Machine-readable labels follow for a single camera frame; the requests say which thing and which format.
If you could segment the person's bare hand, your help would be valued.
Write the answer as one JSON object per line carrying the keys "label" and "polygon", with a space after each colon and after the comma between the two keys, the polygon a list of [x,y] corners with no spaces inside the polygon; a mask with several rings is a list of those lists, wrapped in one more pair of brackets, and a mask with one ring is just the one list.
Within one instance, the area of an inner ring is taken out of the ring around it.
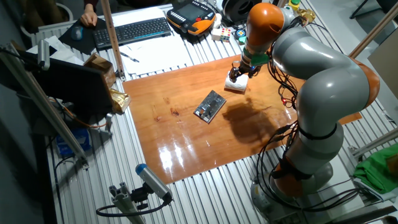
{"label": "person's bare hand", "polygon": [[80,17],[81,23],[85,27],[95,27],[97,24],[98,16],[94,11],[94,7],[92,4],[87,4],[85,6],[84,13]]}

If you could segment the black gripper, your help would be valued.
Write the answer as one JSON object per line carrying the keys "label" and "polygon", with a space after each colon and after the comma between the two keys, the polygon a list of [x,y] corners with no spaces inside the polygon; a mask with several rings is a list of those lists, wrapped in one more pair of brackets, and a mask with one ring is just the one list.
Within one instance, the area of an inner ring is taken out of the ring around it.
{"label": "black gripper", "polygon": [[249,78],[255,77],[261,68],[260,66],[250,66],[242,61],[233,61],[232,69],[229,71],[228,77],[232,82],[236,82],[241,75],[247,75]]}

